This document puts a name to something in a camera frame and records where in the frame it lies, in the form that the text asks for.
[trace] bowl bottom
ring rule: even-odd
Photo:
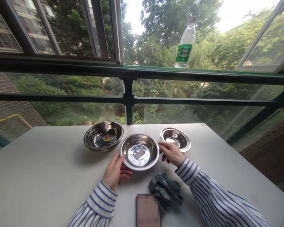
[[[176,145],[177,148],[180,147],[180,143],[178,140],[176,140],[175,138],[172,138],[172,137],[168,137],[166,138],[165,140],[167,143],[173,143],[174,145]]]
[[[133,144],[129,148],[127,155],[133,165],[141,167],[148,164],[147,162],[150,159],[151,152],[150,149],[143,144]]]
[[[105,148],[114,144],[118,140],[118,134],[114,130],[108,130],[98,134],[95,138],[95,145],[99,148]]]

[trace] metal bowl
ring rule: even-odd
[[[84,144],[90,150],[106,152],[116,147],[123,137],[122,126],[113,121],[105,121],[91,127],[84,135]]]
[[[192,143],[187,135],[176,128],[165,128],[160,134],[162,142],[175,144],[181,152],[187,152]]]
[[[120,156],[124,156],[124,164],[137,171],[151,168],[158,161],[159,146],[145,134],[131,134],[121,144]]]

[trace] plastic bottle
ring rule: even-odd
[[[196,36],[196,21],[197,17],[192,16],[188,21],[188,26],[184,31],[178,49],[178,54],[175,62],[175,68],[186,68],[192,45]]]

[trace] blue and white striped shirt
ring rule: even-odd
[[[190,159],[175,173],[190,187],[208,227],[269,227],[253,205],[227,191]],[[117,194],[100,182],[67,227],[107,227],[116,199]]]

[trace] person's left hand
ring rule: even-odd
[[[102,182],[109,187],[113,192],[116,191],[118,183],[121,179],[129,179],[133,174],[124,164],[124,156],[119,157],[119,152],[114,155],[113,159],[108,164],[104,173]]]

